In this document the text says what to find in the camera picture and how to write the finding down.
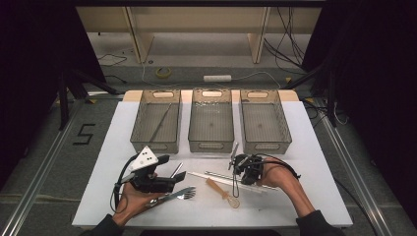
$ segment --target transparent storage bin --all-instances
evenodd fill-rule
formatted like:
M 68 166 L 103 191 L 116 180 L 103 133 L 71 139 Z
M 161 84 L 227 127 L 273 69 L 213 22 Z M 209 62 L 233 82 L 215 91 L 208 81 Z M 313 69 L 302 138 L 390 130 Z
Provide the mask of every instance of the transparent storage bin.
M 292 143 L 278 90 L 240 91 L 243 149 L 246 154 L 284 154 Z
M 181 90 L 144 90 L 131 143 L 136 151 L 178 153 Z
M 193 89 L 188 135 L 191 152 L 232 152 L 231 97 L 230 89 Z

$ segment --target white table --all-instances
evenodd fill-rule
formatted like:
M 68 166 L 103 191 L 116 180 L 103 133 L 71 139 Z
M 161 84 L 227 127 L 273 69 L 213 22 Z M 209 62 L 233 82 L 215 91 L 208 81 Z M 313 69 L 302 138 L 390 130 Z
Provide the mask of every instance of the white table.
M 238 99 L 234 97 L 235 141 L 242 144 L 238 105 Z M 283 101 L 282 105 L 293 141 L 286 154 L 277 157 L 288 162 L 301 174 L 300 182 L 305 192 L 315 208 L 322 211 L 328 223 L 337 227 L 352 225 L 302 102 Z M 74 218 L 74 226 L 96 226 L 107 213 L 112 213 L 109 204 L 113 185 L 128 158 L 136 153 L 130 137 L 138 107 L 138 102 L 122 101 L 118 104 Z M 231 170 L 227 170 L 230 154 L 190 152 L 190 113 L 191 102 L 183 100 L 180 151 L 178 154 L 171 154 L 170 161 L 159 165 L 156 172 L 159 176 L 169 176 L 183 162 L 181 171 L 211 171 L 231 176 Z M 239 153 L 243 153 L 242 145 L 238 148 L 237 154 Z M 194 198 L 173 200 L 157 206 L 131 219 L 127 226 L 139 226 L 142 229 L 265 229 L 297 225 L 295 209 L 280 190 L 257 193 L 240 189 L 241 205 L 232 208 L 205 181 L 204 178 L 187 174 L 184 181 L 176 184 L 174 192 L 187 186 L 197 186 L 197 195 Z M 231 186 L 219 185 L 231 193 Z

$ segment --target sleeve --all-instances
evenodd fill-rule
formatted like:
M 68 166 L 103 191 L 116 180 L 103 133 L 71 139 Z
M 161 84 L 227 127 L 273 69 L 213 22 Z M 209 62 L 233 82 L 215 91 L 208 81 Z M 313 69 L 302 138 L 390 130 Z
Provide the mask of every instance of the sleeve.
M 80 236 L 120 236 L 123 234 L 124 229 L 119 227 L 110 214 L 107 214 L 100 223 L 92 230 L 84 231 Z
M 342 236 L 343 231 L 328 224 L 322 212 L 315 210 L 310 214 L 296 219 L 300 227 L 300 236 L 321 235 L 321 236 Z

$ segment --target floor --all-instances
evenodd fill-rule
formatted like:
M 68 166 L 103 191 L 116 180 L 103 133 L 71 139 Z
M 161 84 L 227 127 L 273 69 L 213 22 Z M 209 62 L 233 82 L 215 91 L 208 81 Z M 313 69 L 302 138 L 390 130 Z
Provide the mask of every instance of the floor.
M 269 34 L 268 41 L 278 45 L 282 35 Z M 297 43 L 305 50 L 309 35 L 296 35 Z M 138 64 L 128 34 L 90 33 L 89 38 L 110 86 L 120 89 L 160 88 L 176 85 L 177 88 L 194 87 L 203 82 L 203 75 L 231 75 L 232 78 L 248 79 L 236 82 L 234 87 L 255 88 L 259 84 L 277 87 L 284 86 L 287 80 L 297 80 L 303 73 L 293 64 L 278 61 L 264 48 L 261 63 L 254 64 L 245 34 L 209 33 L 160 33 L 152 43 L 147 62 Z M 291 43 L 285 40 L 280 49 L 293 60 Z M 167 81 L 154 75 L 157 68 L 169 67 L 173 74 Z M 308 82 L 296 91 L 299 97 L 310 95 Z M 122 96 L 102 94 L 101 90 L 86 85 L 90 94 L 86 102 L 71 100 L 72 120 L 66 132 L 59 132 L 59 104 L 51 106 L 39 128 L 36 139 L 29 147 L 28 155 L 22 159 L 0 194 L 0 227 L 6 228 L 16 209 L 24 207 L 17 226 L 19 235 L 78 235 L 82 229 L 72 226 L 80 199 L 95 165 L 101 144 L 111 122 L 117 102 Z M 315 98 L 318 106 L 323 100 Z M 306 108 L 311 116 L 312 126 L 328 161 L 333 177 L 342 183 L 352 196 L 361 201 L 364 208 L 376 209 L 380 219 L 372 219 L 381 235 L 417 235 L 401 205 L 390 191 L 384 178 L 373 165 L 360 137 L 354 127 L 341 114 L 336 129 L 317 110 Z M 76 146 L 86 142 L 86 137 L 78 136 L 81 127 L 84 132 L 93 134 L 88 145 Z M 335 143 L 342 143 L 340 149 Z M 357 173 L 347 171 L 349 160 L 353 161 Z M 353 177 L 359 175 L 360 183 Z M 370 222 L 355 204 L 351 196 L 339 186 L 339 192 L 352 216 L 354 224 L 343 229 L 346 235 L 373 235 Z M 30 193 L 32 198 L 23 201 Z M 375 203 L 368 204 L 367 198 Z M 299 235 L 296 228 L 276 230 L 281 235 Z M 138 235 L 140 230 L 127 229 L 125 235 Z

